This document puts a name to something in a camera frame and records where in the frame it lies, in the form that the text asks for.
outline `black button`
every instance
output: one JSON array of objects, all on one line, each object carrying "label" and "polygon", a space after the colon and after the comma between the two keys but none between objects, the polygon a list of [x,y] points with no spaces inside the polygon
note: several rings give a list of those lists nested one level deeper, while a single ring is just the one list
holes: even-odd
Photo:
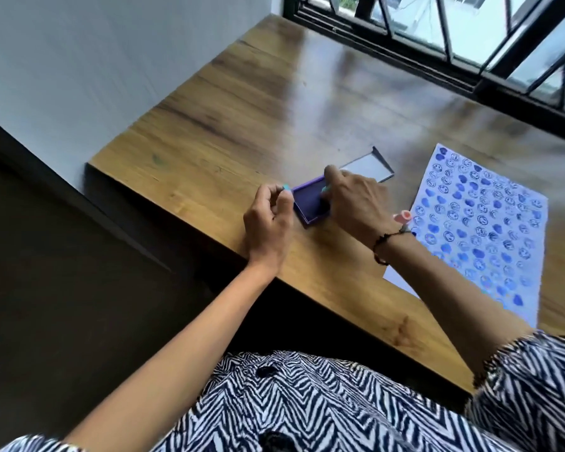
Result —
[{"label": "black button", "polygon": [[263,452],[298,452],[293,440],[284,433],[269,430],[259,436],[259,441]]},{"label": "black button", "polygon": [[273,366],[261,366],[256,371],[257,377],[271,377],[274,376],[278,370]]}]

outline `black and white zebra print shirt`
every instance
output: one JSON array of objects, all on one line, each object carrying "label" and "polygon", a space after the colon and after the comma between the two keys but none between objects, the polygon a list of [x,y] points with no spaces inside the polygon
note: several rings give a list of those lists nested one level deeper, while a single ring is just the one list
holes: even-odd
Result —
[{"label": "black and white zebra print shirt", "polygon": [[[356,363],[296,352],[225,356],[154,451],[565,451],[565,339],[495,355],[465,417]],[[78,452],[23,436],[4,452]]]}]

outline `sheet of paper with smiley stamps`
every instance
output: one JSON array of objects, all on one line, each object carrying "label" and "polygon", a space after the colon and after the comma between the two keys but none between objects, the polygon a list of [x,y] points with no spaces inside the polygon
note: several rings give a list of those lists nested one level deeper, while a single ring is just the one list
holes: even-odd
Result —
[{"label": "sheet of paper with smiley stamps", "polygon": [[[548,199],[438,144],[410,229],[429,251],[536,326]],[[388,267],[384,278],[414,294]]]}]

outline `wooden surface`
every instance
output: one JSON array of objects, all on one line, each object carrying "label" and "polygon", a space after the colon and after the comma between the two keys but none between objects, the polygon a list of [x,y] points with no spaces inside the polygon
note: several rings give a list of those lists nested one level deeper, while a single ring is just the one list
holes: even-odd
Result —
[{"label": "wooden surface", "polygon": [[[565,333],[565,141],[276,16],[264,19],[92,160],[103,173],[243,253],[262,182],[295,186],[376,145],[410,208],[437,143],[550,199],[539,325]],[[331,221],[299,221],[280,278],[472,391],[421,301],[384,281]]]}]

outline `table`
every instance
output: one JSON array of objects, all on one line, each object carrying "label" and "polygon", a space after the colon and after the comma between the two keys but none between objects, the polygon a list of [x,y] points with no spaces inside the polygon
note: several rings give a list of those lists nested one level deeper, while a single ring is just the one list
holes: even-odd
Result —
[{"label": "table", "polygon": [[[539,325],[565,334],[565,141],[271,15],[90,164],[243,254],[259,184],[296,186],[376,145],[409,208],[435,145],[550,199]],[[472,374],[421,301],[325,220],[299,221],[281,280],[472,392]]]}]

